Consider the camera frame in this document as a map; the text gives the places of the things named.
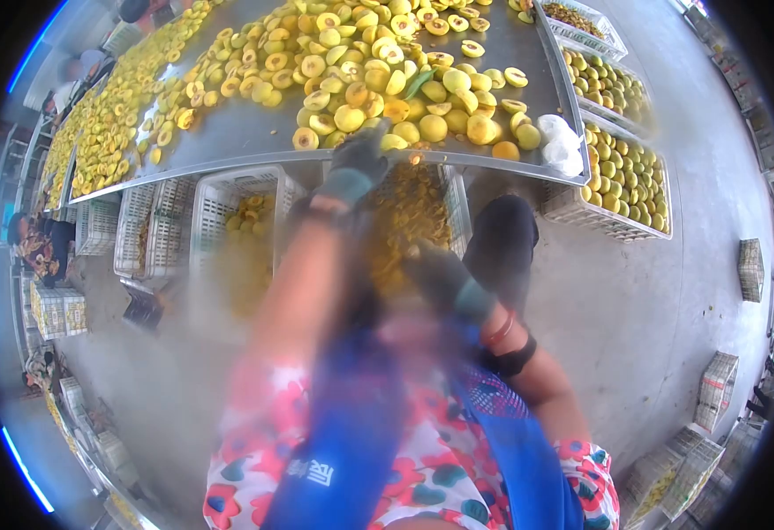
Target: work glove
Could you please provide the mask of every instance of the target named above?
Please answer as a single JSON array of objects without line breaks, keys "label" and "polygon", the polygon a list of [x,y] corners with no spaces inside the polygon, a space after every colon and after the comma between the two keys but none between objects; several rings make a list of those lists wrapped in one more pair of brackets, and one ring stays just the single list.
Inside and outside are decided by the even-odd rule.
[{"label": "work glove", "polygon": [[441,314],[456,314],[480,326],[487,321],[496,296],[481,287],[457,254],[427,240],[411,247],[402,267],[424,298]]},{"label": "work glove", "polygon": [[383,182],[393,165],[392,158],[381,153],[381,139],[390,120],[346,138],[334,149],[331,169],[317,194],[335,197],[354,207],[363,196]]}]

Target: knee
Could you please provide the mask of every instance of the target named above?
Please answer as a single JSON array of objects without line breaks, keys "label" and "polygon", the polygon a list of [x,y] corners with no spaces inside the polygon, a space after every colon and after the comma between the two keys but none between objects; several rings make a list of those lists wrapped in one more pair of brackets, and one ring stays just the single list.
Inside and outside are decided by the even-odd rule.
[{"label": "knee", "polygon": [[534,209],[528,201],[518,195],[502,195],[487,205],[484,213],[489,212],[498,222],[524,225],[534,222]]},{"label": "knee", "polygon": [[516,195],[502,195],[491,201],[476,219],[476,228],[509,238],[536,243],[537,222],[528,201]]}]

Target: gray floor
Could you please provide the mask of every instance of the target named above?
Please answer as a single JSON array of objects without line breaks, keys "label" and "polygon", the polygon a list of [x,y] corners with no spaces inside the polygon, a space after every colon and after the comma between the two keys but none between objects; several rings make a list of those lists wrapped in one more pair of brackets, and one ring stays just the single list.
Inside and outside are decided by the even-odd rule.
[{"label": "gray floor", "polygon": [[[717,350],[740,355],[740,368],[712,438],[742,411],[766,356],[770,284],[763,303],[741,300],[738,243],[761,239],[768,276],[774,221],[737,105],[678,12],[666,0],[587,4],[612,20],[629,50],[623,62],[657,103],[675,232],[670,241],[622,244],[538,216],[527,314],[572,378],[594,441],[622,480],[637,457],[691,421],[699,377]],[[506,179],[472,175],[473,206]],[[536,185],[520,189],[539,204]],[[128,300],[111,258],[78,260],[93,333],[59,347],[88,397],[113,408],[146,489],[176,518],[200,524],[213,426],[237,351],[191,336],[176,316],[158,338],[122,324]]]}]

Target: blue apron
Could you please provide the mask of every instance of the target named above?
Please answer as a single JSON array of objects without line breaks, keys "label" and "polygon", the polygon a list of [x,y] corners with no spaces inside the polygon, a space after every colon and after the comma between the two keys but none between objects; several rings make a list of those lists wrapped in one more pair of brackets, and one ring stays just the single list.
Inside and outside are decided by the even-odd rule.
[{"label": "blue apron", "polygon": [[[456,325],[447,333],[477,345],[477,328]],[[521,399],[497,376],[468,363],[451,383],[466,419],[477,421],[487,436],[513,528],[584,528],[581,503]],[[404,425],[399,366],[371,331],[355,332],[322,358],[312,388],[308,439],[293,451],[261,528],[365,530]]]}]

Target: black wristband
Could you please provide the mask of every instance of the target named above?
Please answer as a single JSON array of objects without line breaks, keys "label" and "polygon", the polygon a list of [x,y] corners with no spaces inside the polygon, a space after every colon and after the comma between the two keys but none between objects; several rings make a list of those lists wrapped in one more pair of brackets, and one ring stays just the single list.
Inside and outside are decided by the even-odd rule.
[{"label": "black wristband", "polygon": [[517,351],[504,355],[493,355],[486,351],[483,364],[485,368],[501,378],[516,376],[522,371],[522,367],[531,360],[536,350],[537,339],[529,333],[529,341]]}]

